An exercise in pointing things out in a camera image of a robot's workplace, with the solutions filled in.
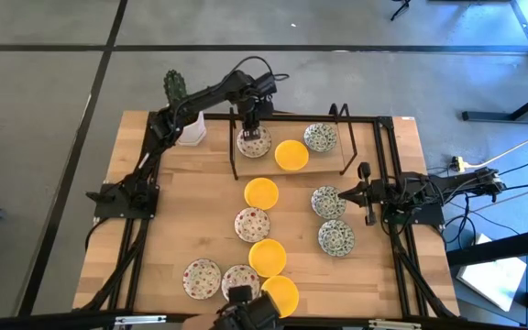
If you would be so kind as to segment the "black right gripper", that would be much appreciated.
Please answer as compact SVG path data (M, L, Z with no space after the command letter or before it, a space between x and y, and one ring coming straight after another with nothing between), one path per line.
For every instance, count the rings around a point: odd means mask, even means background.
M357 174L361 181L354 188L342 191L338 197L356 205L362 205L366 211L365 222L367 226L374 226L378 220L373 209L373 204L383 204L386 198L384 181L371 180L370 165L361 162L357 167Z

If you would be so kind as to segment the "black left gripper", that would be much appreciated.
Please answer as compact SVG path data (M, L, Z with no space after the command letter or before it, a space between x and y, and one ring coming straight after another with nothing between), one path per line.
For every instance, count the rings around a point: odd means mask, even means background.
M259 127L259 120L262 116L270 115L274 110L274 105L270 97L249 98L246 101L239 102L239 114L242 117L242 128L244 129L244 140L252 138L259 139L260 133L256 129Z

